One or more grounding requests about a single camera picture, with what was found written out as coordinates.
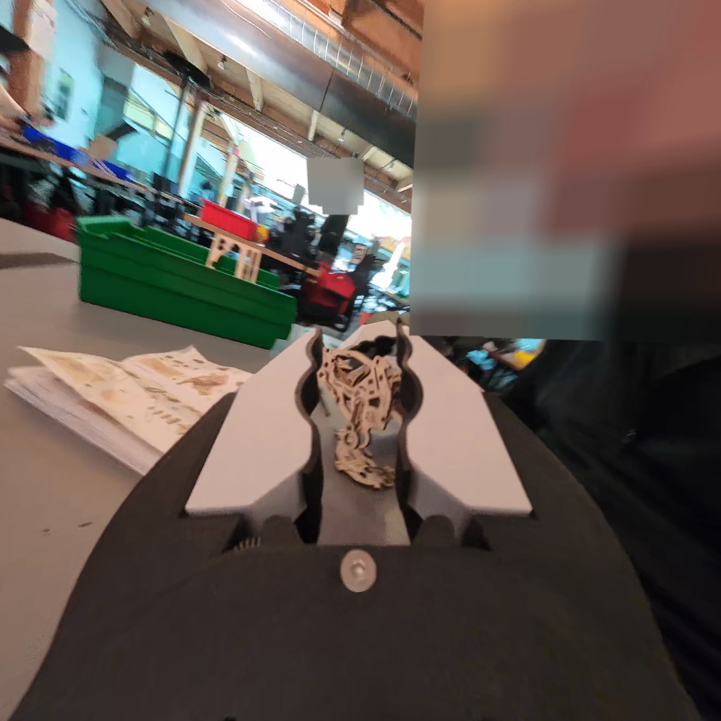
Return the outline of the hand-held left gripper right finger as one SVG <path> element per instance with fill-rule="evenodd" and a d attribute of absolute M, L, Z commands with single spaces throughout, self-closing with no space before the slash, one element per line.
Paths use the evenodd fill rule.
<path fill-rule="evenodd" d="M 480 518 L 533 507 L 484 391 L 431 344 L 397 325 L 401 426 L 395 490 L 410 536 L 429 518 L 467 536 Z"/>

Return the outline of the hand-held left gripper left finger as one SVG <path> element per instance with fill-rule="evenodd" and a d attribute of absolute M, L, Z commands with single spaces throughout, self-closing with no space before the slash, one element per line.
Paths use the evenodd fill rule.
<path fill-rule="evenodd" d="M 239 514 L 249 527 L 291 518 L 321 525 L 320 329 L 305 332 L 245 382 L 185 505 L 190 516 Z"/>

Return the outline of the pale wooden parts sheet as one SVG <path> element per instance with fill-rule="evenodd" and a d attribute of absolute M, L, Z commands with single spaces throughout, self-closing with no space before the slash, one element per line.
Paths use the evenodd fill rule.
<path fill-rule="evenodd" d="M 394 486 L 394 469 L 378 465 L 369 446 L 375 430 L 386 430 L 392 419 L 401 418 L 401 370 L 393 360 L 396 341 L 381 335 L 352 347 L 326 348 L 317 372 L 345 419 L 335 433 L 335 468 L 374 490 Z"/>

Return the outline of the open instruction booklet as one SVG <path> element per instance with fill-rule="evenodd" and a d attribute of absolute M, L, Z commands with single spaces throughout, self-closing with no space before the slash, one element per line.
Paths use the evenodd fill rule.
<path fill-rule="evenodd" d="M 141 476 L 252 377 L 213 363 L 193 346 L 121 361 L 21 350 L 38 363 L 10 368 L 5 387 Z"/>

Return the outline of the stacked green plastic bins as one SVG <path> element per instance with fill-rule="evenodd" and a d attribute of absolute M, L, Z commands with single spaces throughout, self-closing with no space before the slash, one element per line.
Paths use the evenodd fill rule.
<path fill-rule="evenodd" d="M 235 253 L 209 268 L 209 249 L 121 216 L 80 218 L 77 242 L 82 302 L 264 349 L 296 320 L 296 300 L 276 275 L 234 277 Z"/>

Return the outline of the rectangular wooden cutout sheet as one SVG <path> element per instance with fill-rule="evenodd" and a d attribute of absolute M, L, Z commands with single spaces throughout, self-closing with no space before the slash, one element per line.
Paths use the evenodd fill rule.
<path fill-rule="evenodd" d="M 234 277 L 256 284 L 262 258 L 261 248 L 222 233 L 214 233 L 205 266 L 215 268 L 221 257 L 229 253 L 236 254 Z"/>

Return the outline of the red plastic bin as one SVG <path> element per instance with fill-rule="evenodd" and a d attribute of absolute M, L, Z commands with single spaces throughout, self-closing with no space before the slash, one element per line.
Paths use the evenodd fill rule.
<path fill-rule="evenodd" d="M 230 211 L 221 205 L 203 200 L 200 220 L 231 235 L 256 242 L 258 225 L 247 217 Z"/>

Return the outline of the silver ventilation duct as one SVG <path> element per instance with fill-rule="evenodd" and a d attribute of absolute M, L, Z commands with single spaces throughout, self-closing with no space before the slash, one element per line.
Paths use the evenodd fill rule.
<path fill-rule="evenodd" d="M 418 92 L 401 71 L 304 2 L 266 2 L 268 21 L 343 76 L 410 119 Z"/>

